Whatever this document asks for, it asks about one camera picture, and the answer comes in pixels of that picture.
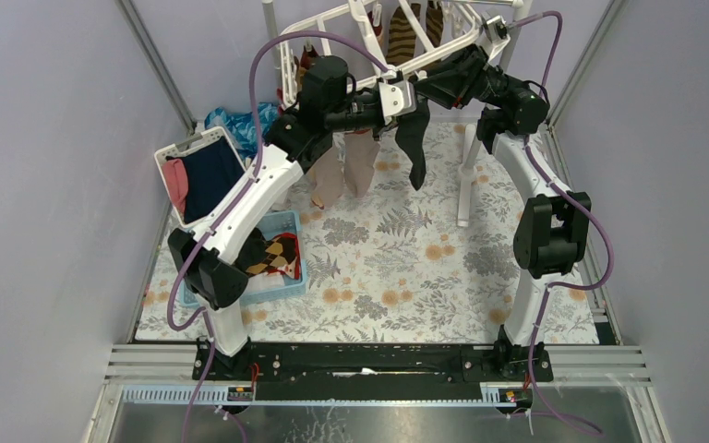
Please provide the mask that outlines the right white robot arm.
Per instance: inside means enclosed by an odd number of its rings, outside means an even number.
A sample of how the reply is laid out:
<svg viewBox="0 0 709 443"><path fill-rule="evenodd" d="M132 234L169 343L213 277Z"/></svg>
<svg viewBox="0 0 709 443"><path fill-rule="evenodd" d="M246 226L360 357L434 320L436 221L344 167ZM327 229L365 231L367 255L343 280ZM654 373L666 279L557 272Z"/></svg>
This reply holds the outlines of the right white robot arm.
<svg viewBox="0 0 709 443"><path fill-rule="evenodd" d="M471 101L485 104L474 139L506 170L523 200L512 244L520 279L499 334L511 344L492 356L496 374L514 380L530 363L520 346L540 340L546 289L584 257L591 199L561 181L536 146L535 133L549 110L543 87L491 65L483 48L472 44L438 62L418 75L415 91L448 109Z"/></svg>

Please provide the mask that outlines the black sock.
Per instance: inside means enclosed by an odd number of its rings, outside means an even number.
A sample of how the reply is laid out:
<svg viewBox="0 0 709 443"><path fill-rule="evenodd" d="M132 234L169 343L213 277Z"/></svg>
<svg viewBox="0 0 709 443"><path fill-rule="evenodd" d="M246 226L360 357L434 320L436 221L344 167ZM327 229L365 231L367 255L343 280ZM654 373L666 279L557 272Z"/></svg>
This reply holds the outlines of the black sock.
<svg viewBox="0 0 709 443"><path fill-rule="evenodd" d="M429 106L427 99L422 96L417 99L413 112L397 117L395 141L412 164L409 180L414 190L423 186L427 174L424 137L429 121Z"/></svg>

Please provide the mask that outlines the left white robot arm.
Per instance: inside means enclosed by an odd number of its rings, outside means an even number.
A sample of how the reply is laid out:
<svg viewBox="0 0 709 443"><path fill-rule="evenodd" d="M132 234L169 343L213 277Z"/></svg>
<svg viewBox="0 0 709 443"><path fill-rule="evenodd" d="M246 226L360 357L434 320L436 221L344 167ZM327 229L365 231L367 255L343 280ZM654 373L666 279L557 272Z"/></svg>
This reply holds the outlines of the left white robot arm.
<svg viewBox="0 0 709 443"><path fill-rule="evenodd" d="M172 231L168 246L179 278L200 301L217 351L213 364L224 377L240 378L249 367L243 349L249 334L240 314L246 269L255 263L249 241L280 194L331 150L334 134L367 130L379 136L395 130L398 147L412 163L411 185L419 189L424 183L429 110L415 83L388 69L373 86L360 87L343 59L321 56L303 75L296 104L271 125L251 165L238 173L227 170L221 185L190 187L190 195L205 191L213 200L194 226Z"/></svg>

